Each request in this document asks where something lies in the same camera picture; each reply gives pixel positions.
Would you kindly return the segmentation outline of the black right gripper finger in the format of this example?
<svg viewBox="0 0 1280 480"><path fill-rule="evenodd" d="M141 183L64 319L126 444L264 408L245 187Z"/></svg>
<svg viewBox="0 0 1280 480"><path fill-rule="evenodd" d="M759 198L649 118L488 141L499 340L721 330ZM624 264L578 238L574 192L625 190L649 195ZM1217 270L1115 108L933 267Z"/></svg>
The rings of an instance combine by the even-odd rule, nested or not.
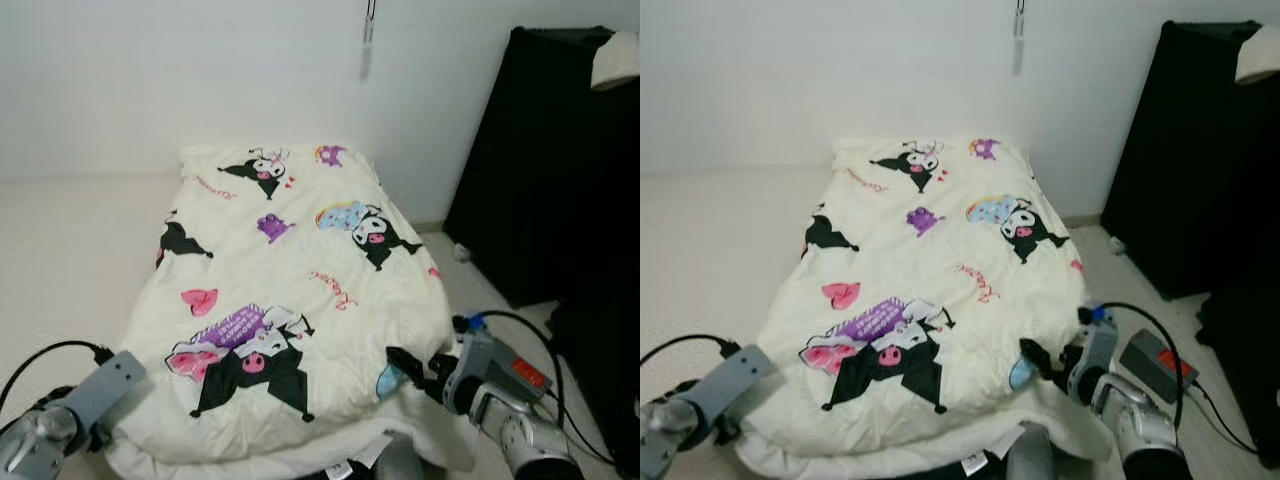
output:
<svg viewBox="0 0 1280 480"><path fill-rule="evenodd" d="M1039 343L1029 338L1020 339L1021 357L1036 370L1042 378L1050 381L1059 381L1061 378L1061 371L1056 370L1052 364L1050 352L1044 349Z"/></svg>
<svg viewBox="0 0 1280 480"><path fill-rule="evenodd" d="M422 361L408 351L388 346L385 348L388 364L401 371L419 389L426 389L431 380L428 378L429 369Z"/></svg>

